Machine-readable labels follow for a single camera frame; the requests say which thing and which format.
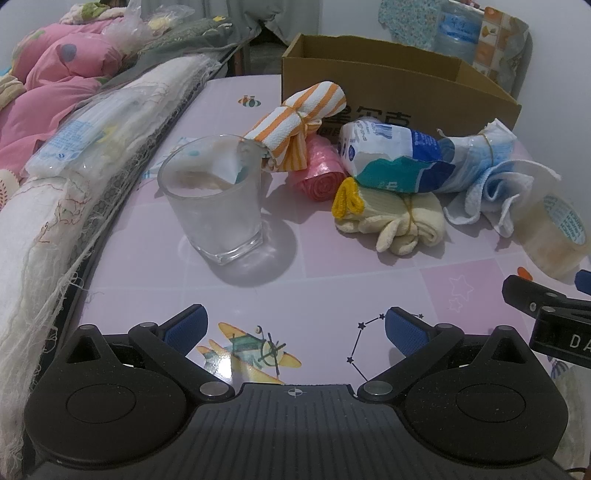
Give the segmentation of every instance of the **white wall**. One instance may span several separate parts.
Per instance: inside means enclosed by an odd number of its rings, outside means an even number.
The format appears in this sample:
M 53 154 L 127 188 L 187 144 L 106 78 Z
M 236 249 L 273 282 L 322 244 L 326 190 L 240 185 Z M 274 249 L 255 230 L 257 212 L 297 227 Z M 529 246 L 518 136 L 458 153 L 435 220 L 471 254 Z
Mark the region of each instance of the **white wall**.
M 378 22 L 381 0 L 322 1 L 322 34 L 391 39 Z M 530 25 L 533 51 L 515 133 L 536 161 L 563 176 L 560 193 L 591 231 L 591 7 L 584 0 L 480 3 Z
M 57 22 L 82 0 L 9 0 L 0 8 L 0 70 L 10 66 L 12 49 L 25 35 Z

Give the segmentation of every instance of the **constellation print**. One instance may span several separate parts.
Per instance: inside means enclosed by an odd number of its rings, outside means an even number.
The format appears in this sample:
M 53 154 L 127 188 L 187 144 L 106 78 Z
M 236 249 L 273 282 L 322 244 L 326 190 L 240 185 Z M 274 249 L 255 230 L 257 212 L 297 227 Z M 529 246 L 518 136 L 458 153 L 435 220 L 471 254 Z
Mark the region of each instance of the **constellation print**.
M 419 313 L 419 314 L 411 313 L 411 315 L 413 315 L 421 320 L 425 316 L 422 313 Z M 375 322 L 376 320 L 384 320 L 385 318 L 386 318 L 386 315 L 384 315 L 383 313 L 380 313 L 376 318 L 374 318 L 368 322 L 360 322 L 357 324 L 357 328 L 358 328 L 359 332 L 357 333 L 357 338 L 355 340 L 355 345 L 353 345 L 353 351 L 351 352 L 351 356 L 347 357 L 347 363 L 351 364 L 353 366 L 353 368 L 358 371 L 359 375 L 361 375 L 365 381 L 367 381 L 368 379 L 363 374 L 363 372 L 359 369 L 359 367 L 357 367 L 357 365 L 355 365 L 355 359 L 353 358 L 353 356 L 355 355 L 355 350 L 357 350 L 357 345 L 359 344 L 359 339 L 361 338 L 361 334 L 368 327 L 368 325 Z M 382 325 L 382 328 L 384 328 L 384 324 L 382 322 L 380 322 L 379 324 Z

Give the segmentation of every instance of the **pink garbage bag roll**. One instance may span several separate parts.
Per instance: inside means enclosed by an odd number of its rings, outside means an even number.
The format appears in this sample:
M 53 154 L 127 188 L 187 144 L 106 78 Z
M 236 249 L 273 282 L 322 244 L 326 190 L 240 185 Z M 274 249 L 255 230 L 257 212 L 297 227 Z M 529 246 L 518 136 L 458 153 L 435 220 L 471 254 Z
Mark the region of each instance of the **pink garbage bag roll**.
M 291 171 L 287 176 L 287 183 L 315 202 L 334 199 L 346 177 L 335 147 L 330 140 L 310 134 L 306 138 L 306 153 L 308 167 L 305 170 Z

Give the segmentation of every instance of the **metal screw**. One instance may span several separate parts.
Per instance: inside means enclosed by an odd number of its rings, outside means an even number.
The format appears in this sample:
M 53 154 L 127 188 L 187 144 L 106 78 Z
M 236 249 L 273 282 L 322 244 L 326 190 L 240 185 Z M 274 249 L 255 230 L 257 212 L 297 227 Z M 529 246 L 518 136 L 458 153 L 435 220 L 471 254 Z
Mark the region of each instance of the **metal screw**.
M 216 398 L 225 395 L 230 387 L 224 382 L 207 382 L 199 387 L 199 391 L 209 398 Z
M 363 385 L 363 389 L 373 397 L 383 397 L 392 391 L 392 385 L 381 380 L 372 380 Z

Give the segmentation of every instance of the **plastic packaging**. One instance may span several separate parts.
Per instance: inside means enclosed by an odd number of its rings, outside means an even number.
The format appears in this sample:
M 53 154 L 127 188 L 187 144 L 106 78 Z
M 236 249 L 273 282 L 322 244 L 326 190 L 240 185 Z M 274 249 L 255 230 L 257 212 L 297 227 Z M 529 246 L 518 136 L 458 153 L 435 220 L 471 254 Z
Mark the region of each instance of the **plastic packaging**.
M 91 150 L 117 155 L 119 148 L 125 149 L 113 137 L 129 128 L 126 123 L 154 91 L 153 87 L 135 87 L 95 97 L 33 154 L 25 165 L 26 171 L 32 177 L 46 178 L 60 176 L 68 169 L 84 178 L 98 179 L 104 165 L 91 155 Z
M 457 57 L 472 65 L 480 37 L 483 12 L 450 0 L 439 15 L 433 51 Z
M 150 18 L 142 20 L 141 0 L 130 0 L 123 20 L 113 22 L 102 34 L 124 55 L 132 55 L 151 42 L 155 37 L 173 28 L 180 21 L 193 15 L 195 10 L 184 5 L 159 7 Z
M 330 140 L 316 134 L 306 137 L 306 154 L 307 168 L 291 171 L 287 176 L 288 185 L 314 202 L 332 200 L 345 179 L 339 154 Z
M 195 9 L 186 5 L 170 5 L 158 7 L 148 19 L 148 26 L 154 37 L 159 37 L 173 27 L 176 27 L 186 17 L 195 13 Z
M 107 41 L 123 55 L 132 55 L 154 39 L 152 29 L 142 20 L 141 0 L 129 0 L 123 20 L 102 31 Z
M 345 169 L 364 187 L 400 193 L 437 190 L 455 169 L 443 161 L 433 137 L 373 119 L 344 125 L 339 153 Z

